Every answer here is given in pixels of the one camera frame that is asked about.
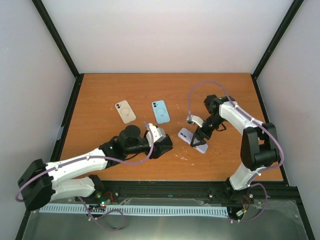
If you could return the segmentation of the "lilac phone case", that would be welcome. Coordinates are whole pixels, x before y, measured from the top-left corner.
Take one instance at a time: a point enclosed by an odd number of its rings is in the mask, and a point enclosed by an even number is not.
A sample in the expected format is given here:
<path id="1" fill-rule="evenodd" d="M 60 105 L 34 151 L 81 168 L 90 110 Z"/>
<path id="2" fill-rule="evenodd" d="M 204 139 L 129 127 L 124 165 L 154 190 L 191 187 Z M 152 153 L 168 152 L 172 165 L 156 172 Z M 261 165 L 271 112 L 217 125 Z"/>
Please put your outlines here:
<path id="1" fill-rule="evenodd" d="M 193 136 L 193 133 L 186 128 L 182 128 L 178 133 L 178 137 L 182 139 L 184 142 L 186 142 L 189 146 L 190 146 L 192 136 Z M 206 151 L 208 150 L 208 144 L 200 145 L 196 147 L 192 146 L 192 148 L 194 148 L 195 150 L 197 150 L 202 154 L 205 154 Z"/>

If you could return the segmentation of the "light blue phone case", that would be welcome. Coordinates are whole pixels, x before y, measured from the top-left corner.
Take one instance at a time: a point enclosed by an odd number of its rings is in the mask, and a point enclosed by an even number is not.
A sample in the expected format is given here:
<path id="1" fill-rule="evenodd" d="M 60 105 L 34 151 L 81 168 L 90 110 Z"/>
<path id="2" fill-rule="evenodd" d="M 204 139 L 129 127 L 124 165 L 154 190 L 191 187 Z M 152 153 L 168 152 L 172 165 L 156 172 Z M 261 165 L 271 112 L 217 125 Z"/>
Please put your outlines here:
<path id="1" fill-rule="evenodd" d="M 151 105 L 158 125 L 170 122 L 171 119 L 164 100 L 153 101 Z"/>

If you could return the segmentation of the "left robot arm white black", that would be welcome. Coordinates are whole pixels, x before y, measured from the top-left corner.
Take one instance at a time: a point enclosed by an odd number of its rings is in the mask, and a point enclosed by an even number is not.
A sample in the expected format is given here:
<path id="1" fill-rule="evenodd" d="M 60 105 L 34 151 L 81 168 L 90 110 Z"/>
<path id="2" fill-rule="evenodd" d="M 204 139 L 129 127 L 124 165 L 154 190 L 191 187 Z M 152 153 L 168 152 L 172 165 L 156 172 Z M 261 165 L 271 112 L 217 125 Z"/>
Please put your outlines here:
<path id="1" fill-rule="evenodd" d="M 62 161 L 45 163 L 34 160 L 18 180 L 15 200 L 24 203 L 28 211 L 38 210 L 46 204 L 70 197 L 89 197 L 99 201 L 104 185 L 96 175 L 80 176 L 117 164 L 129 165 L 136 155 L 146 156 L 133 165 L 148 159 L 158 159 L 173 149 L 173 142 L 163 128 L 147 123 L 144 135 L 136 125 L 128 125 L 117 136 L 92 151 Z"/>

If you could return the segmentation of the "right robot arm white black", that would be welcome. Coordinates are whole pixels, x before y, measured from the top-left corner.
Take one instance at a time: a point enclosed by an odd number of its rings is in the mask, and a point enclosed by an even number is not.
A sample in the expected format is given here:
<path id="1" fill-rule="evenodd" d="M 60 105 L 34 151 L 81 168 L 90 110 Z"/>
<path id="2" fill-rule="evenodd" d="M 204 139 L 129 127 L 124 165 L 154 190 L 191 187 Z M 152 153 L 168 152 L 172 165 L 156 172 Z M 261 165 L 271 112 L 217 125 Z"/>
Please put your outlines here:
<path id="1" fill-rule="evenodd" d="M 197 126 L 191 137 L 191 147 L 205 145 L 213 131 L 218 131 L 225 122 L 241 134 L 241 164 L 227 178 L 222 190 L 226 201 L 235 202 L 251 186 L 256 176 L 283 160 L 284 153 L 277 139 L 277 130 L 274 124 L 264 123 L 249 115 L 230 96 L 209 95 L 204 105 L 210 114 L 207 119 L 191 113 L 186 118 L 188 124 Z"/>

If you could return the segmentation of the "beige phone case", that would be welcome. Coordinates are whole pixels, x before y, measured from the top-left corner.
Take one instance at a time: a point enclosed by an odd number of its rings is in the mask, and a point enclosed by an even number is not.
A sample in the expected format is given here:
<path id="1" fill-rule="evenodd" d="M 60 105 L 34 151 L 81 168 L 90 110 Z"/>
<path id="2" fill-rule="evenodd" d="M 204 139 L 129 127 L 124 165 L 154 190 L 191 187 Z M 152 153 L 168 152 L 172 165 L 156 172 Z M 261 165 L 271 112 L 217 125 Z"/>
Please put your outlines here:
<path id="1" fill-rule="evenodd" d="M 127 100 L 117 102 L 115 108 L 124 124 L 132 123 L 137 119 Z"/>

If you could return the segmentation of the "small green circuit board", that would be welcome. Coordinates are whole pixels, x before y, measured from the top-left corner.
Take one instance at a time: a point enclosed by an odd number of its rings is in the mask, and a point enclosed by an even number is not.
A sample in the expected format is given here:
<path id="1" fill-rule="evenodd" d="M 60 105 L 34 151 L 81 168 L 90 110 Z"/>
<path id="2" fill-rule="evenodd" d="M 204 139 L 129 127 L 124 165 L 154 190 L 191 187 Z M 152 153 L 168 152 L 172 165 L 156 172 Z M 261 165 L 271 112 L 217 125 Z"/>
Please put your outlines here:
<path id="1" fill-rule="evenodd" d="M 112 204 L 113 203 L 113 199 L 112 198 L 109 198 L 109 199 L 105 199 L 105 200 L 102 200 L 99 204 L 99 206 L 101 208 L 105 208 L 107 207 L 108 205 Z"/>

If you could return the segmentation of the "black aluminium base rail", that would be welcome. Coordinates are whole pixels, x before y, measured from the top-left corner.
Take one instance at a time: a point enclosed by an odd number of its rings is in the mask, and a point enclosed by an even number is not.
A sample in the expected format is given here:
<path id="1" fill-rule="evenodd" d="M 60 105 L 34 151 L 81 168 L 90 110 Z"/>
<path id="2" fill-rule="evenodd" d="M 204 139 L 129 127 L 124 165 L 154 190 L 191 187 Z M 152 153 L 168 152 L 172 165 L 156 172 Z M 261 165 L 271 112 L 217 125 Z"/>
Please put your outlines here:
<path id="1" fill-rule="evenodd" d="M 223 181 L 103 181 L 101 194 L 85 197 L 88 203 L 113 199 L 120 203 L 125 199 L 195 199 L 210 204 L 238 205 L 241 199 L 252 203 L 264 200 L 261 186 L 238 192 L 231 190 Z"/>

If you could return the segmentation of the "left black frame post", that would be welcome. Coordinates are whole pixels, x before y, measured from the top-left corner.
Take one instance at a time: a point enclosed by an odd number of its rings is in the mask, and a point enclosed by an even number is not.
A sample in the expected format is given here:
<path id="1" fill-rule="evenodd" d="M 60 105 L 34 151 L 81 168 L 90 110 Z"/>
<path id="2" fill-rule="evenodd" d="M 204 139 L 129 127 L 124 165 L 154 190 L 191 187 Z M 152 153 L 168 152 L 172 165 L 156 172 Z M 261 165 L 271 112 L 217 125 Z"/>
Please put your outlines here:
<path id="1" fill-rule="evenodd" d="M 74 61 L 72 60 L 71 55 L 69 54 L 52 18 L 50 17 L 44 3 L 42 0 L 32 0 L 32 3 L 37 10 L 39 16 L 41 17 L 43 23 L 45 24 L 48 32 L 50 33 L 53 41 L 55 42 L 58 50 L 60 51 L 65 63 L 70 69 L 72 75 L 75 78 L 78 78 L 81 74 L 79 73 Z"/>

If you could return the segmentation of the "black frame post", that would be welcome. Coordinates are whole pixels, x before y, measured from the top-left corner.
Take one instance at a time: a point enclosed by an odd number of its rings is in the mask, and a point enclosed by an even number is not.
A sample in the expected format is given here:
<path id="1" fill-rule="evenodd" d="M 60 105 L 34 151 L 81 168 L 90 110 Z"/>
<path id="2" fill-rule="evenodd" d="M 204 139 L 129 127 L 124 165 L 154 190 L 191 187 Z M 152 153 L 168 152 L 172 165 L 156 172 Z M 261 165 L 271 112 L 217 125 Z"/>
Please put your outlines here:
<path id="1" fill-rule="evenodd" d="M 72 75 L 75 78 L 78 78 L 81 74 L 79 73 L 74 61 L 72 60 L 71 55 L 69 54 L 52 18 L 50 17 L 44 3 L 42 0 L 32 0 L 32 3 L 37 10 L 39 16 L 41 17 L 43 23 L 45 24 L 48 32 L 50 33 L 53 41 L 55 42 L 58 50 L 60 51 L 65 63 L 70 69 Z"/>
<path id="2" fill-rule="evenodd" d="M 285 15 L 283 17 L 281 23 L 279 24 L 277 30 L 275 31 L 271 41 L 269 42 L 266 50 L 264 51 L 261 59 L 259 60 L 255 70 L 251 74 L 254 80 L 257 80 L 259 75 L 262 73 L 268 60 L 272 56 L 274 50 L 276 49 L 277 45 L 281 41 L 282 37 L 284 36 L 286 30 L 290 26 L 291 22 L 293 21 L 295 15 L 299 11 L 303 2 L 304 2 L 304 0 L 293 0 L 292 1 L 290 7 L 288 8 L 287 12 L 285 13 Z"/>

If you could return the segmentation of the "right black frame post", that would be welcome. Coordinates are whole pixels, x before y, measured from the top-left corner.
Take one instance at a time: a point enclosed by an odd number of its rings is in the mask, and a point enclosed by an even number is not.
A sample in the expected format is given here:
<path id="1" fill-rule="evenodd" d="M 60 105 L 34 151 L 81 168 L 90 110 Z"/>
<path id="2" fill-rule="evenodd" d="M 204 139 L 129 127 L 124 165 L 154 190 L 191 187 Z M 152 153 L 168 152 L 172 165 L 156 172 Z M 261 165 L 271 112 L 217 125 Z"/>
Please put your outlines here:
<path id="1" fill-rule="evenodd" d="M 251 74 L 254 80 L 257 80 L 259 75 L 262 73 L 268 60 L 272 56 L 274 50 L 276 49 L 277 45 L 281 41 L 282 37 L 284 36 L 286 30 L 290 26 L 291 22 L 293 21 L 295 15 L 299 11 L 303 2 L 304 2 L 304 0 L 293 0 L 292 1 L 290 7 L 288 8 L 287 12 L 285 13 L 285 15 L 283 17 L 281 23 L 279 24 L 277 30 L 275 31 L 271 41 L 269 42 L 266 50 L 264 51 L 261 59 L 259 60 L 255 70 Z"/>

